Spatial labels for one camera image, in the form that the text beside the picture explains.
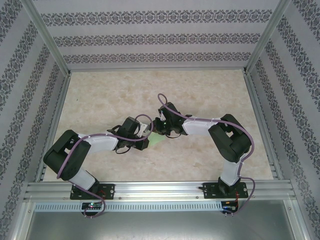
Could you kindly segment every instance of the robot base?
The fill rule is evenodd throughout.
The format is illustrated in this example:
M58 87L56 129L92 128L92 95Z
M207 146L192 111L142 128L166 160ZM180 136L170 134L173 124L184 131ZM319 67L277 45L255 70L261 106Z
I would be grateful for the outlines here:
M115 195L115 185L114 184L104 184L97 182L97 186L92 186L89 189L89 192L92 188L95 188L93 193L102 197L104 200L113 200ZM78 189L75 186L71 188L70 194L71 200L97 200L96 197Z
M249 196L245 182L237 183L235 188L228 193L227 196L219 189L218 182L204 182L202 187L199 187L199 189L203 190L203 197L205 199L225 199L226 197L230 199L246 199Z

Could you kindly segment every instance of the marble floor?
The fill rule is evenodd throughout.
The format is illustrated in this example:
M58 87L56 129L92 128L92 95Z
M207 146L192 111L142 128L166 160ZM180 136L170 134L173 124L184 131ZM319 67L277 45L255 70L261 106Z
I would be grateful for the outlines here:
M273 179L241 70L73 73L56 139L68 129L102 133L141 113L154 119L161 106L158 93L184 115L209 119L234 115L255 141L241 175ZM143 151L90 154L82 167L99 181L209 181L220 176L223 158L210 137L189 135L166 138ZM56 176L47 168L44 181L57 181Z

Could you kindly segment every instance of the damask pattern wall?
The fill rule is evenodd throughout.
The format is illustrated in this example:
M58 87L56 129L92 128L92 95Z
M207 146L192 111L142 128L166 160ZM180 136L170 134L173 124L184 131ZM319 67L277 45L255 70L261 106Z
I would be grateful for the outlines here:
M293 0L251 72L281 170L320 239L320 1Z
M64 76L18 0L0 0L0 240L44 151Z
M244 67L279 0L35 0L71 70Z

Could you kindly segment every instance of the purple cable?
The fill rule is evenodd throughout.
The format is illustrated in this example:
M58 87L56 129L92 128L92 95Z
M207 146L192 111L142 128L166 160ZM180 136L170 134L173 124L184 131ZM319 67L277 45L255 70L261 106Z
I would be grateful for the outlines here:
M72 181L69 181L69 182L70 182L72 185L74 185L76 188L80 189L81 191L84 191L85 193L90 194L90 195L96 197L97 199L100 199L100 200L101 200L101 203L103 204L103 209L102 209L102 211L101 211L101 212L98 212L96 215L93 215L93 216L88 216L88 215L86 215L87 210L90 209L90 208L86 208L86 209L84 210L84 212L83 212L83 215L84 215L85 218L91 218L91 219L93 219L93 218L99 217L101 214L104 213L104 211L106 210L106 202L105 202L105 200L104 200L102 197L100 197L99 195L94 194L93 192L90 192L90 191L88 191L88 190L85 190L84 188L82 188L82 187L74 184Z
M116 136L116 135L113 135L113 134L107 134L107 133L95 133L95 134L91 134L91 135L87 135L87 136L84 136L82 138L80 138L76 143L75 145L71 148L70 152L68 153L68 155L66 156L63 164L61 165L61 168L56 176L56 179L59 179L60 176L61 176L61 173L62 171L65 169L66 165L67 165L67 162L69 161L69 158L71 157L72 153L74 152L74 150L76 149L76 147L79 145L79 143L85 139L88 139L88 138L94 138L94 137L101 137L101 136L105 136L105 137L114 137L114 138L117 138L117 139L122 139L122 140L126 140L126 141L130 141L130 142L139 142L139 141L143 141L145 139L147 139L150 134L152 133L153 129L154 129L154 123L152 122L152 119L148 116L148 115L145 115L145 114L140 114L138 116L135 117L135 119L141 117L141 116L144 116L144 117L147 117L150 122L151 122L151 129L150 129L150 132L142 137L142 138L139 138L139 139L130 139L130 138L126 138L126 137L122 137L122 136Z
M165 103L161 100L160 96L164 97ZM239 125L237 125L237 124L235 124L235 123L233 123L233 122L223 121L223 120L219 120L219 119L206 119L206 118L195 118L195 117L187 117L187 116L184 116L184 115L182 115L182 114L180 114L180 113L178 113L178 112L176 112L176 111L174 111L174 110L172 110L172 109L170 109L169 107L166 106L166 103L168 102L168 99L167 99L167 97L166 97L164 94L162 94L162 93L159 93L159 94L158 94L158 100L159 100L160 103L163 105L163 107L165 107L167 110L169 110L170 112L172 112L172 113L174 113L174 114L176 114L176 115L178 115L178 116L180 116L180 117L182 117L182 118L184 118L184 119L194 120L194 121L195 121L195 120L198 120L198 121L210 122L210 123L216 122L216 123L222 123L222 124L231 125L231 126L234 126L234 127L237 128L237 129L240 129L240 130L241 130L242 132L244 132L244 133L247 135L247 137L250 139L251 146L252 146L252 147L251 147L251 151L248 153L247 156L245 156L245 157L241 160L241 162L240 162L240 164L239 164L239 168L238 168L237 175L238 175L238 177L239 177L240 179L251 180L252 183L253 183L253 188L252 188L252 191L251 191L250 195L248 196L247 200L246 200L245 203L242 205L242 207L241 207L237 212L235 212L235 213L233 214L233 215L236 215L236 213L238 213L245 205L247 205L247 203L248 203L249 200L251 199L251 197L252 197L252 195L254 194L254 191L255 191L255 189L256 189L256 182L255 182L255 180L253 180L251 177L240 176L240 171L241 171L243 162L244 162L247 158L249 158L249 157L252 155L252 153L254 152L254 150L255 150L254 139L252 138L252 136L250 135L250 133L247 132L247 130L245 130L243 127L241 127L241 126L239 126Z
M76 149L76 147L79 145L79 143L80 143L81 141L85 140L85 139L94 138L94 137L98 137L98 136L99 136L99 137L100 137L100 136L114 137L114 138L117 138L117 139L122 139L122 140L130 141L130 142L139 142L139 141L143 141L143 140L147 139L147 138L150 136L150 134L152 133L153 129L154 129L154 123L153 123L152 119L151 119L148 115L146 115L146 114L140 114L140 115L136 116L135 119L137 119L137 118L139 118L139 117L141 117L141 116L147 117L147 118L150 120L150 122L151 122L150 132L149 132L146 136L144 136L144 137L142 137L142 138L139 138L139 139L130 139L130 138L126 138L126 137L122 137L122 136L116 136L116 135L107 134L107 133L96 133L96 134L91 134L91 135L84 136L84 137L80 138L80 139L74 144L74 146L71 148L71 150L70 150L70 152L68 153L68 155L66 156L63 164L61 165L61 168L60 168L60 170L59 170L59 172L58 172L58 174L57 174L57 176L56 176L56 179L59 179L59 178L60 178L60 175L61 175L62 171L64 170L64 168L66 167L67 162L69 161L70 156L72 155L72 153L74 152L74 150ZM105 202L105 200L104 200L102 197L100 197L99 195L94 194L93 192L90 192L90 191L88 191L88 190L85 190L85 189L82 188L81 186L78 186L78 185L74 184L74 183L71 182L71 181L69 181L69 182L70 182L71 184L73 184L75 187L77 187L78 189L80 189L81 191L84 191L85 193L90 194L90 195L94 196L94 197L97 198L97 199L100 199L100 200L101 200L101 203L103 204L103 209L102 209L102 211L101 211L101 212L98 212L96 215L93 215L93 216L88 216L88 215L86 215L86 211L87 211L87 209L88 209L88 208L86 208L86 209L84 210L84 212L83 212L83 215L84 215L85 218L87 218L87 217L88 217L88 218L91 218L91 219L92 219L92 218L96 218L96 217L99 217L101 214L104 213L104 211L106 210L106 202Z

